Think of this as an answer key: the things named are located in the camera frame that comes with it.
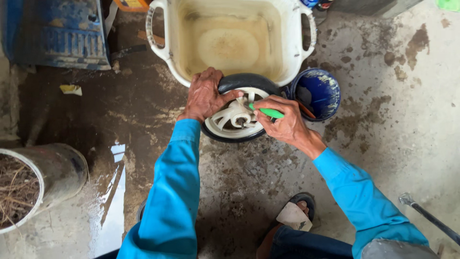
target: blue long sleeve shirt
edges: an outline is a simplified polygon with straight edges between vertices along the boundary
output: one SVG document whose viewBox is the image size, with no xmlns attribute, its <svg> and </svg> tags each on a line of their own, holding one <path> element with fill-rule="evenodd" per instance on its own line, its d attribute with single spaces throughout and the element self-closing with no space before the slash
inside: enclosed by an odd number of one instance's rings
<svg viewBox="0 0 460 259">
<path fill-rule="evenodd" d="M 168 147 L 155 163 L 154 183 L 142 221 L 129 230 L 117 258 L 196 258 L 199 140 L 197 120 L 176 122 Z M 428 246 L 423 234 L 377 189 L 364 170 L 330 148 L 313 164 L 356 228 L 354 258 L 361 258 L 362 249 L 379 238 Z"/>
</svg>

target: blue bucket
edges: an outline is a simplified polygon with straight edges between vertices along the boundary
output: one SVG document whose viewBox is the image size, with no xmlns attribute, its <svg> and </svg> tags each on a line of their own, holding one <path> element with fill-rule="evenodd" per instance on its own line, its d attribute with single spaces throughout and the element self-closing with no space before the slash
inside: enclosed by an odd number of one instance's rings
<svg viewBox="0 0 460 259">
<path fill-rule="evenodd" d="M 302 116 L 308 121 L 323 121 L 332 117 L 340 105 L 340 88 L 337 79 L 331 73 L 319 68 L 302 71 L 292 81 L 286 95 L 290 100 L 296 99 L 298 87 L 305 87 L 311 93 L 311 104 L 315 119 L 310 118 L 300 109 Z"/>
</svg>

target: orange container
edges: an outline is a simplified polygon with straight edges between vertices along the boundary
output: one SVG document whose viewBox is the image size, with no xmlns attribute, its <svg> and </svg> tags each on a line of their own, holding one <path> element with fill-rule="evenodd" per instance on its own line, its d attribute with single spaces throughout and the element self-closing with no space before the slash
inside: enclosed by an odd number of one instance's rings
<svg viewBox="0 0 460 259">
<path fill-rule="evenodd" d="M 118 8 L 126 12 L 147 12 L 152 0 L 114 0 Z"/>
</svg>

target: white plastic basin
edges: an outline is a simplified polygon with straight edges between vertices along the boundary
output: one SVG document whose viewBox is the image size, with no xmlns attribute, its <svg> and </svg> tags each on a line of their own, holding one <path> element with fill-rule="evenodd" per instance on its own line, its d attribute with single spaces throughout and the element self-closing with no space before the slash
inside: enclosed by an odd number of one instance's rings
<svg viewBox="0 0 460 259">
<path fill-rule="evenodd" d="M 152 36 L 157 7 L 164 12 L 163 49 Z M 311 29 L 307 51 L 302 48 L 302 13 Z M 299 0 L 154 0 L 145 26 L 152 50 L 187 87 L 193 74 L 209 66 L 224 75 L 260 74 L 281 87 L 295 78 L 316 44 L 311 10 Z"/>
</svg>

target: green screwdriver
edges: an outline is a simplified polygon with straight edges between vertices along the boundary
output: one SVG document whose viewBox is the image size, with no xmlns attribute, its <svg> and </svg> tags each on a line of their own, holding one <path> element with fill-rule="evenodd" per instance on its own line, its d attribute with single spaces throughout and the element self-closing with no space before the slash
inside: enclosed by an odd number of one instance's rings
<svg viewBox="0 0 460 259">
<path fill-rule="evenodd" d="M 247 105 L 249 108 L 251 108 L 252 110 L 255 110 L 254 108 L 254 104 L 253 103 L 250 103 Z M 272 118 L 277 118 L 277 119 L 281 119 L 284 117 L 284 114 L 282 114 L 281 112 L 277 111 L 277 110 L 274 110 L 274 109 L 269 109 L 269 108 L 260 108 L 259 109 L 263 114 L 269 116 L 269 117 L 272 117 Z"/>
</svg>

